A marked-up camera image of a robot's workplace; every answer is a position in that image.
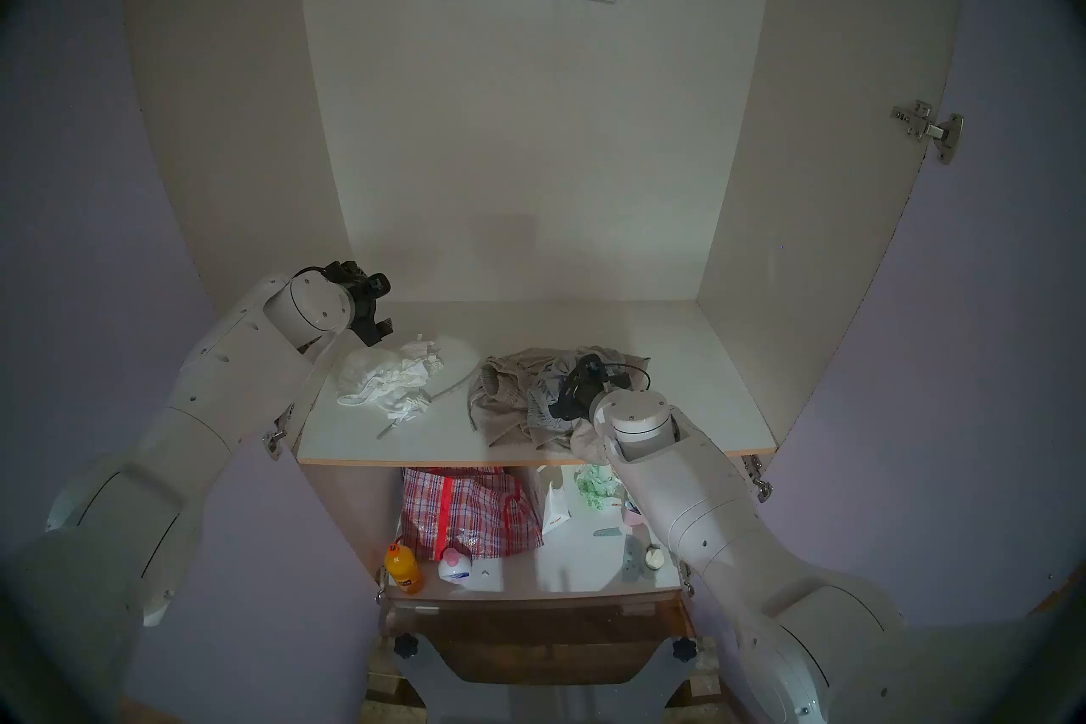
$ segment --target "metal hinge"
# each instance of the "metal hinge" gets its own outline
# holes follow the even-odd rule
[[[268,455],[272,456],[273,461],[278,461],[279,456],[282,454],[280,441],[287,436],[287,423],[290,422],[293,414],[294,404],[291,403],[287,407],[287,410],[279,416],[279,419],[275,421],[275,432],[267,432],[264,435],[264,448],[268,450]]]
[[[743,466],[754,486],[758,488],[758,501],[766,501],[773,492],[773,485],[761,478],[761,459],[756,455],[743,456]]]
[[[913,102],[912,110],[895,107],[889,115],[905,123],[906,136],[912,137],[917,142],[923,142],[925,137],[931,137],[935,141],[939,161],[949,164],[954,160],[961,142],[961,114],[950,114],[948,122],[936,125],[930,119],[932,106],[918,99]]]

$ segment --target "white paper bag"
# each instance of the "white paper bag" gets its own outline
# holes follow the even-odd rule
[[[543,503],[543,533],[546,534],[552,529],[557,529],[569,519],[569,506],[566,504],[566,488],[555,487],[553,484],[546,488],[546,500]]]

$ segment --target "small round object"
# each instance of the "small round object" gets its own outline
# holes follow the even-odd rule
[[[664,562],[666,560],[667,557],[664,555],[664,549],[656,544],[653,544],[645,549],[645,566],[653,570],[653,572],[658,569],[664,569]]]

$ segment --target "plastic bottle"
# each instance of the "plastic bottle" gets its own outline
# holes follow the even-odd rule
[[[463,584],[471,574],[471,558],[449,547],[438,563],[438,577],[451,584]]]
[[[422,570],[418,568],[415,554],[406,546],[393,543],[384,555],[384,568],[404,593],[415,595],[422,588]]]

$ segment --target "cabinet back wall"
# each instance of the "cabinet back wall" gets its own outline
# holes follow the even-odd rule
[[[766,0],[303,0],[353,254],[407,301],[691,300]]]

